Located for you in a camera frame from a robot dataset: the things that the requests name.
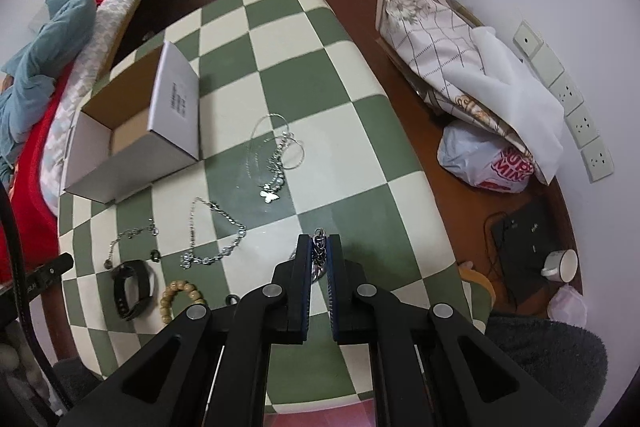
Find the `beaded bracelet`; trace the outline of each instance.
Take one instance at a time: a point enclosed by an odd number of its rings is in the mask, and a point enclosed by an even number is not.
[[[164,290],[162,298],[160,299],[160,317],[162,318],[162,322],[165,324],[168,324],[173,320],[171,316],[171,303],[174,300],[175,295],[182,291],[189,294],[189,298],[194,304],[207,304],[194,284],[187,281],[172,281],[167,285],[166,290]]]

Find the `butterfly pendant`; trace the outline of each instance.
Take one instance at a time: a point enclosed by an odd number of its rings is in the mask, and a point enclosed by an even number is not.
[[[264,198],[265,203],[271,203],[271,201],[279,200],[280,196],[273,192],[267,192],[266,190],[260,191],[260,197]]]

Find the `white mug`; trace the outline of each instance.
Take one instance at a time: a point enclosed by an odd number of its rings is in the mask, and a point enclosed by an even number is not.
[[[570,282],[578,271],[578,254],[575,250],[557,250],[546,256],[545,267],[540,272],[550,281]]]

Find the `electrical outlet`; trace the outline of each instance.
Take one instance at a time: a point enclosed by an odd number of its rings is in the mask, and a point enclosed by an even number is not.
[[[564,107],[565,116],[584,102],[582,93],[578,90],[573,79],[566,71],[564,71],[558,79],[551,84],[549,91],[551,91],[552,95],[556,97],[558,102],[560,102],[562,107]]]
[[[564,66],[560,63],[560,60],[558,60],[558,57],[556,57],[556,54],[548,44],[541,46],[533,56],[531,66],[536,70],[540,80],[547,89],[564,71]]]
[[[591,118],[585,103],[581,103],[576,109],[571,111],[565,120],[578,149],[582,149],[599,136],[596,124],[593,123],[593,118]]]
[[[587,167],[591,183],[613,174],[613,160],[604,140],[597,137],[580,151]]]
[[[516,34],[513,36],[513,42],[522,50],[522,52],[531,58],[536,54],[536,51],[540,49],[543,44],[542,37],[537,35],[533,28],[529,26],[527,21],[522,21]]]

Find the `pink surface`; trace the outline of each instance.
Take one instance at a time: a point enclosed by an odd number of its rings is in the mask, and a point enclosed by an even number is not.
[[[264,427],[375,427],[373,400],[323,411],[266,414]]]

